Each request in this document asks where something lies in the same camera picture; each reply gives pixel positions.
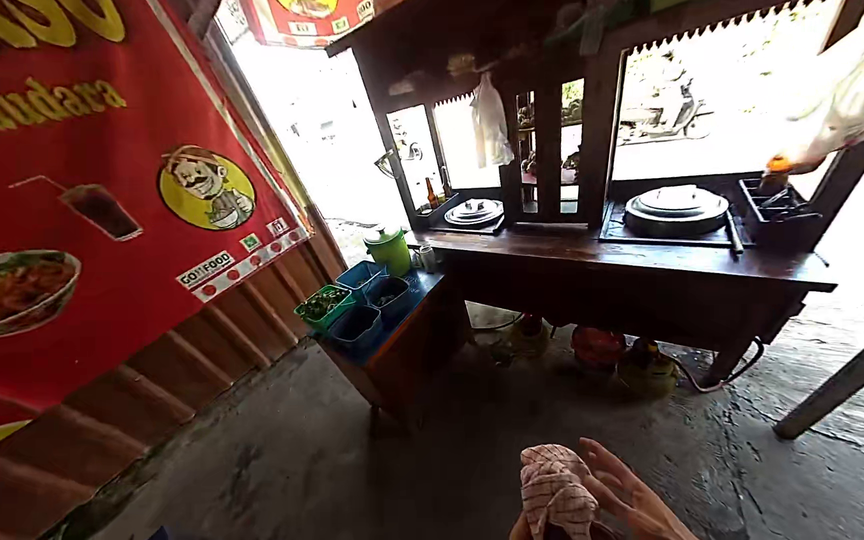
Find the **person's hand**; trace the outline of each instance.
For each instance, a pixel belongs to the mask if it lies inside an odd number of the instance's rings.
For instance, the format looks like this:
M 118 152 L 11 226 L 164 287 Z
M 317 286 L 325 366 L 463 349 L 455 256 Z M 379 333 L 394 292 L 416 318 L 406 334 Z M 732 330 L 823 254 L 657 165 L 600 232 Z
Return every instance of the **person's hand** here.
M 592 439 L 579 439 L 579 455 L 591 476 L 582 485 L 599 506 L 629 524 L 641 540 L 697 540 L 661 498 L 621 459 Z
M 518 514 L 518 519 L 511 526 L 509 540 L 532 540 L 532 530 L 529 529 L 529 521 L 525 519 L 525 511 Z

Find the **bowl of noodles graphic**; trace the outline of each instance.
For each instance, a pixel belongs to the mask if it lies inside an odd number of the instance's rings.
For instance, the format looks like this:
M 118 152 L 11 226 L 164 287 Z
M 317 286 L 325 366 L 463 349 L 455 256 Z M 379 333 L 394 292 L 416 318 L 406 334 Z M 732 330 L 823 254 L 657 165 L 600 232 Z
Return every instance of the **bowl of noodles graphic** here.
M 27 332 L 59 315 L 82 263 L 64 251 L 0 252 L 0 337 Z

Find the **plastic bag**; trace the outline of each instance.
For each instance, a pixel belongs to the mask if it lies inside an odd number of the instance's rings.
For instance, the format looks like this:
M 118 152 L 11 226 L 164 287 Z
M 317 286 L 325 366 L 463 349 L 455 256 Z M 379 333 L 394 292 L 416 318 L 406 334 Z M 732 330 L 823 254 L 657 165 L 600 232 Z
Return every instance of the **plastic bag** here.
M 809 66 L 798 68 L 795 79 L 789 91 L 819 93 L 798 96 L 803 105 L 786 118 L 792 141 L 768 163 L 774 172 L 807 172 L 826 155 L 864 141 L 864 19 Z
M 482 75 L 472 96 L 472 124 L 475 127 L 475 154 L 479 168 L 505 166 L 515 158 L 509 144 L 505 108 L 489 73 Z

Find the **pot lid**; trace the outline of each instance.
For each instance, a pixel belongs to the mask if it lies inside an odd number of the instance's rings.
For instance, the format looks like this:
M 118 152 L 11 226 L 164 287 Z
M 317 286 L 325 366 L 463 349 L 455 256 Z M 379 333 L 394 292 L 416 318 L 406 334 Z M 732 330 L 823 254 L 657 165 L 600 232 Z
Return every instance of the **pot lid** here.
M 703 219 L 725 213 L 729 202 L 695 184 L 670 185 L 632 198 L 627 212 L 658 220 Z
M 492 199 L 469 199 L 459 202 L 445 213 L 445 221 L 452 225 L 479 225 L 502 215 L 502 202 Z
M 367 245 L 377 246 L 392 240 L 399 239 L 402 237 L 402 235 L 404 235 L 402 227 L 379 226 L 367 230 L 362 235 L 362 240 L 364 240 Z

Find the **yellow text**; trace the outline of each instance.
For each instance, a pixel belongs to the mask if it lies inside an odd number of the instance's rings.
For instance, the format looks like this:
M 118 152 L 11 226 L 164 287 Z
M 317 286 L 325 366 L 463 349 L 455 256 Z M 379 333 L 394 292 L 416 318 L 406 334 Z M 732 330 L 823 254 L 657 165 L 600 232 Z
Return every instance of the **yellow text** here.
M 84 0 L 2 0 L 2 4 L 14 20 L 0 12 L 0 41 L 11 47 L 38 47 L 39 42 L 60 47 L 75 45 L 75 29 L 66 12 L 110 42 L 119 43 L 126 37 L 122 17 L 113 0 L 95 0 L 98 12 Z
M 0 132 L 49 121 L 61 122 L 67 118 L 102 113 L 107 108 L 126 106 L 126 100 L 105 80 L 79 82 L 71 88 L 49 88 L 29 77 L 25 85 L 25 93 L 0 95 Z

